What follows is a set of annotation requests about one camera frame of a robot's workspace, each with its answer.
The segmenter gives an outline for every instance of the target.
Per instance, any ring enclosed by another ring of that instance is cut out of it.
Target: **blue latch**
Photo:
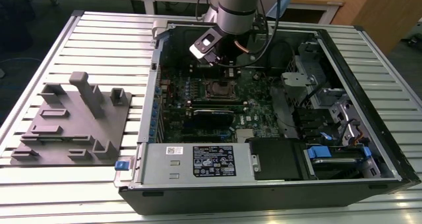
[[[327,146],[312,146],[308,151],[309,158],[325,158],[331,157],[331,153]]]
[[[364,153],[365,158],[371,156],[369,148],[367,146],[363,147],[363,153]]]
[[[128,171],[129,170],[129,162],[128,161],[116,161],[113,165],[113,169],[116,171]]]
[[[332,140],[332,137],[331,137],[328,134],[325,134],[325,133],[320,133],[320,135],[323,135],[324,139],[327,139],[327,140]]]

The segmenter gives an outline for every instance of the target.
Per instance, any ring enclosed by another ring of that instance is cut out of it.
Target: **aluminum extrusion table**
[[[70,16],[27,87],[0,129],[0,165],[42,102],[43,83],[66,83],[72,71],[85,71],[101,90],[130,92],[120,156],[134,154],[153,46],[154,19],[193,21],[193,17],[78,12]],[[281,23],[285,27],[323,27],[349,65],[407,159],[422,178],[422,102],[364,32],[351,26]],[[69,84],[65,90],[76,90]],[[129,179],[129,173],[120,178]],[[417,223],[422,185],[371,197],[343,208],[238,212],[205,215],[138,216],[113,186],[113,167],[0,169],[1,223]]]

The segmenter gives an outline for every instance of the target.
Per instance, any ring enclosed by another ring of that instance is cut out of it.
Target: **gray robot arm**
[[[205,60],[210,65],[218,63],[221,55],[214,52],[214,45],[222,38],[241,35],[249,31],[257,2],[258,0],[210,0],[204,20],[214,22],[216,27],[209,28],[189,47],[189,51],[197,59]],[[279,9],[276,9],[276,4],[269,10],[279,10],[280,16],[288,2],[289,0],[280,0]]]

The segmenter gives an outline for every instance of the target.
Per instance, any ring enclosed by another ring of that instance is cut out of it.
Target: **power supply label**
[[[232,146],[193,146],[193,175],[236,176]]]

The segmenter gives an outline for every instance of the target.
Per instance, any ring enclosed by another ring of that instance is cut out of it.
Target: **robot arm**
[[[208,22],[216,22],[216,26],[206,30],[189,47],[189,51],[198,60],[204,60],[210,65],[220,65],[221,59],[225,58],[226,47],[238,47],[233,42],[250,30],[257,2],[258,0],[210,0],[204,19]],[[276,0],[276,2],[268,13],[273,15],[272,12],[277,11],[275,16],[280,16],[289,0]],[[221,44],[225,45],[225,50],[216,50]]]

